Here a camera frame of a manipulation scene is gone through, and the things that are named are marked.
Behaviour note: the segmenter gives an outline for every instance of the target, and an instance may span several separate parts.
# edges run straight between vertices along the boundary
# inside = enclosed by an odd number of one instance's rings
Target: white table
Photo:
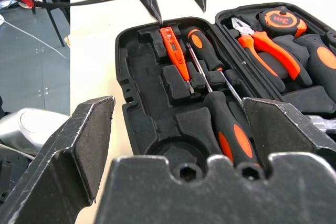
[[[193,0],[157,0],[162,18],[195,16],[214,23],[222,10],[266,2],[288,2],[336,28],[334,0],[207,0],[207,11]],[[125,103],[116,80],[114,43],[123,30],[154,22],[139,0],[118,0],[97,5],[71,8],[71,111],[88,99],[113,95],[116,99],[108,160],[100,190],[99,202],[111,160],[132,155],[121,106]],[[93,223],[97,204],[84,209],[76,223]]]

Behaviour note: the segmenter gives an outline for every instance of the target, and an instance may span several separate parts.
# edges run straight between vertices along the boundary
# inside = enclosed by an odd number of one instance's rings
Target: screwdriver handle
[[[240,45],[245,49],[247,54],[250,56],[250,59],[253,61],[253,63],[257,66],[258,69],[266,77],[272,82],[274,87],[280,92],[285,91],[285,84],[284,82],[280,79],[280,77],[271,69],[263,59],[259,56],[259,54],[256,52],[254,49],[254,39],[252,38],[251,35],[242,35],[239,39],[238,42]]]
[[[313,81],[302,64],[288,51],[271,40],[265,31],[256,31],[252,35],[256,48],[274,56],[285,67],[292,80],[302,86],[311,86]]]
[[[328,96],[336,102],[336,56],[323,43],[320,35],[304,35],[295,42],[308,48],[308,71],[312,79],[323,86]]]
[[[226,104],[226,97],[220,91],[209,93],[204,99],[210,110],[215,133],[222,152],[236,166],[241,162],[258,164],[251,142]]]
[[[188,33],[188,41],[198,58],[206,62],[209,71],[222,70],[224,68],[224,64],[217,58],[214,47],[204,33],[198,29],[192,29]]]

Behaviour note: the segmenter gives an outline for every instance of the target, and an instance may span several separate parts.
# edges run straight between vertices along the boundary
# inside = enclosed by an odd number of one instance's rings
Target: orange and black screwdriver
[[[196,55],[206,62],[210,71],[224,68],[224,64],[217,57],[212,57],[216,55],[215,49],[200,30],[191,29],[188,33],[188,41]]]
[[[185,63],[185,58],[183,55],[182,48],[177,41],[174,31],[171,27],[165,27],[160,29],[161,36],[163,38],[164,45],[167,49],[169,58],[172,60],[174,65],[177,67],[182,78],[189,84],[190,93],[195,93],[193,87],[190,84],[190,76],[187,69],[187,64]]]
[[[308,48],[310,76],[317,85],[323,86],[328,96],[336,102],[336,56],[318,34],[304,35],[294,42]]]
[[[251,142],[227,106],[224,93],[212,90],[193,48],[189,43],[187,46],[197,69],[205,79],[209,94],[205,97],[204,104],[210,110],[223,154],[230,158],[235,166],[241,162],[258,164]]]

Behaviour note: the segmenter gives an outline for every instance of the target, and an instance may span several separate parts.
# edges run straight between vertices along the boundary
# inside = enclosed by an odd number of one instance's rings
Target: white cable
[[[47,47],[51,48],[52,50],[54,50],[56,53],[58,53],[59,55],[61,55],[64,59],[67,60],[67,57],[65,57],[63,54],[60,53],[60,51],[58,51],[57,49],[53,48],[52,46],[48,45],[47,43],[45,43],[44,41],[40,40],[39,38],[36,38],[34,35],[31,35],[30,33],[27,33],[26,31],[23,31],[22,29],[12,25],[11,23],[7,22],[4,18],[2,18],[2,16],[0,17],[0,20],[2,20],[3,22],[5,22],[6,24],[14,27],[15,29],[18,29],[19,31],[23,32],[26,35],[29,35],[31,37],[33,37],[34,39],[40,41],[41,43],[43,43],[44,45],[46,45]]]

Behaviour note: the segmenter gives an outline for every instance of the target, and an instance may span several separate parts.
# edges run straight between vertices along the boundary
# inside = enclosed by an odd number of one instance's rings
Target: orange tape measure
[[[306,23],[285,6],[272,8],[259,15],[263,29],[272,37],[292,34],[300,37],[306,30]]]

